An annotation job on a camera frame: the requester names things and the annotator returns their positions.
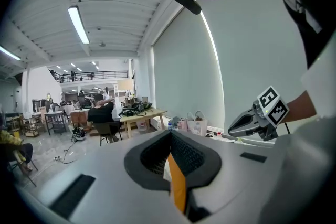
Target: shopping bag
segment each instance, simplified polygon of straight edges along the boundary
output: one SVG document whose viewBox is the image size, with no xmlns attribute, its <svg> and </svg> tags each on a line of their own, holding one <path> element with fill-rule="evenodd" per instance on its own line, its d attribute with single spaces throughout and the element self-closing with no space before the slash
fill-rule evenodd
<svg viewBox="0 0 336 224">
<path fill-rule="evenodd" d="M 179 123 L 178 123 L 179 127 L 178 130 L 179 131 L 187 131 L 188 127 L 187 127 L 187 120 L 186 119 L 180 119 Z"/>
<path fill-rule="evenodd" d="M 201 111 L 197 111 L 195 116 L 188 112 L 187 131 L 193 134 L 206 136 L 208 120 Z"/>
</svg>

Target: ceiling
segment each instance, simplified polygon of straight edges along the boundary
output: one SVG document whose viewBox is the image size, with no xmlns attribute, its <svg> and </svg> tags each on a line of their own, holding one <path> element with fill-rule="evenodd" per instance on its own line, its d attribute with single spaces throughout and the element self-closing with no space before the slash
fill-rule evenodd
<svg viewBox="0 0 336 224">
<path fill-rule="evenodd" d="M 0 73 L 55 66 L 79 59 L 135 58 L 165 3 L 172 0 L 12 0 L 1 25 L 0 44 L 21 57 L 0 54 Z M 90 40 L 84 45 L 67 9 L 78 6 Z"/>
</svg>

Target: orange strip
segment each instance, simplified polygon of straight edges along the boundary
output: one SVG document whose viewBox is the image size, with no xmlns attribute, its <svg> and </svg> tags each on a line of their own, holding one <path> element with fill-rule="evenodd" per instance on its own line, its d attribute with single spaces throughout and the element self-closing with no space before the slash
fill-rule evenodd
<svg viewBox="0 0 336 224">
<path fill-rule="evenodd" d="M 174 193 L 175 206 L 184 214 L 186 202 L 186 186 L 185 177 L 182 174 L 179 166 L 174 160 L 172 154 L 168 156 L 170 173 L 172 175 L 172 192 Z"/>
</svg>

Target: yellow cloth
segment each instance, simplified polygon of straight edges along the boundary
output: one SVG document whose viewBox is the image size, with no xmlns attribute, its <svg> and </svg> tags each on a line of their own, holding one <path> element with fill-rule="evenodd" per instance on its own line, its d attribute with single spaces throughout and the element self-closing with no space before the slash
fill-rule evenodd
<svg viewBox="0 0 336 224">
<path fill-rule="evenodd" d="M 0 133 L 0 144 L 11 144 L 15 146 L 22 145 L 22 140 L 20 138 L 12 136 L 10 133 L 6 131 L 1 131 Z M 18 151 L 18 155 L 20 157 L 20 160 L 24 162 L 26 158 L 21 155 L 20 151 Z"/>
</svg>

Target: fluorescent light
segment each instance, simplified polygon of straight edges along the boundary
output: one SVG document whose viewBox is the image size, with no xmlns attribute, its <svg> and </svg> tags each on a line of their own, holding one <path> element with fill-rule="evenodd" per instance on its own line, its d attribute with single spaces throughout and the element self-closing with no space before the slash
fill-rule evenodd
<svg viewBox="0 0 336 224">
<path fill-rule="evenodd" d="M 18 60 L 18 61 L 21 60 L 20 57 L 16 56 L 15 54 L 11 53 L 10 51 L 6 50 L 6 49 L 5 49 L 4 47 L 2 47 L 2 46 L 0 46 L 0 51 L 2 51 L 3 53 L 5 53 L 5 54 L 11 56 L 11 57 L 14 58 L 15 60 Z"/>
<path fill-rule="evenodd" d="M 83 44 L 89 44 L 90 41 L 88 39 L 88 36 L 85 33 L 83 22 L 80 18 L 79 9 L 77 6 L 68 8 L 68 12 L 70 15 L 70 18 L 72 20 L 72 23 L 74 24 L 74 27 L 77 31 L 77 34 L 80 38 L 80 40 L 83 42 Z"/>
<path fill-rule="evenodd" d="M 222 96 L 223 96 L 223 106 L 224 106 L 225 102 L 224 102 L 224 88 L 223 88 L 223 80 L 222 80 L 222 71 L 221 71 L 221 65 L 219 64 L 219 59 L 218 59 L 216 45 L 215 45 L 215 42 L 214 42 L 214 38 L 212 37 L 212 34 L 211 34 L 211 31 L 210 31 L 208 22 L 206 21 L 206 18 L 204 16 L 203 12 L 201 12 L 201 17 L 202 17 L 203 22 L 205 24 L 206 30 L 208 31 L 209 38 L 210 38 L 210 41 L 211 41 L 211 44 L 212 44 L 212 48 L 214 49 L 215 58 L 216 58 L 216 61 L 217 61 L 219 79 L 220 79 L 220 83 L 221 83 L 221 86 L 222 86 Z"/>
</svg>

